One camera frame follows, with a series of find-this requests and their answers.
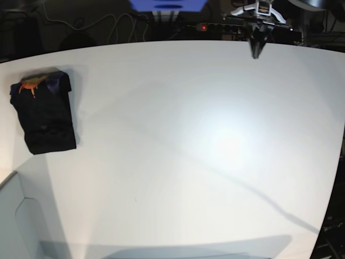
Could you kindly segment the black power strip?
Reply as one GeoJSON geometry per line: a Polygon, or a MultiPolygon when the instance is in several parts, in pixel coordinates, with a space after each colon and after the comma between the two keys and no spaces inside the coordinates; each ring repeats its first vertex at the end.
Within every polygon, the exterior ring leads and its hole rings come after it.
{"type": "Polygon", "coordinates": [[[238,24],[197,23],[195,25],[188,25],[188,28],[195,29],[198,32],[225,35],[240,35],[244,33],[243,26],[238,24]]]}

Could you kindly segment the blue plastic bin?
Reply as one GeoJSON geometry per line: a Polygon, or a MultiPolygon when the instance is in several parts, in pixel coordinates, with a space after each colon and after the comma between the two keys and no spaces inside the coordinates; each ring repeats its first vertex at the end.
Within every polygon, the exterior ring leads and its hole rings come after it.
{"type": "Polygon", "coordinates": [[[200,12],[207,0],[130,0],[138,12],[186,11],[200,12]]]}

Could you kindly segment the grey cabinet beside table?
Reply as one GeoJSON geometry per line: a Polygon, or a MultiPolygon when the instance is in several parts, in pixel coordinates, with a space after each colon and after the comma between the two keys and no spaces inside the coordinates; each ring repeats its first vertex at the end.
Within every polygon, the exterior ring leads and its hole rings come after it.
{"type": "Polygon", "coordinates": [[[38,201],[25,197],[17,172],[1,182],[1,258],[71,258],[68,245],[52,239],[38,201]]]}

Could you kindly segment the black T-shirt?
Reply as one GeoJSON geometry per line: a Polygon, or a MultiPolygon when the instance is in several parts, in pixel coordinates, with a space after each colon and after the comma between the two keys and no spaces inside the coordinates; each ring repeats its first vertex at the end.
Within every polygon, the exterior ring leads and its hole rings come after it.
{"type": "Polygon", "coordinates": [[[56,71],[26,78],[10,87],[10,103],[33,155],[75,149],[67,73],[56,71]]]}

